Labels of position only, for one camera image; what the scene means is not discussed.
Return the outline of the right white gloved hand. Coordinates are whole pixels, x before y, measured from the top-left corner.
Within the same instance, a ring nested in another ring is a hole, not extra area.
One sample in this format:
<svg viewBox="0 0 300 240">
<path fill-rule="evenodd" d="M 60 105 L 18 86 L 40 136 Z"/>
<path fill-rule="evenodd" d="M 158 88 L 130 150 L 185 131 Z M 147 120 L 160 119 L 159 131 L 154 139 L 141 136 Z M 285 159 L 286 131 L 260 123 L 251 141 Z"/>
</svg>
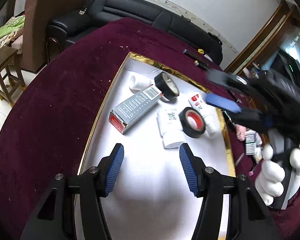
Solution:
<svg viewBox="0 0 300 240">
<path fill-rule="evenodd" d="M 263 161 L 261 164 L 261 172 L 255 180 L 255 188 L 266 206 L 270 206 L 275 197 L 283 194 L 284 186 L 282 184 L 285 178 L 284 169 L 277 163 L 271 161 L 273 157 L 273 148 L 267 144 L 262 150 Z M 290 165 L 295 169 L 295 177 L 292 182 L 292 188 L 288 200 L 300 188 L 300 149 L 295 148 L 290 154 Z"/>
</svg>

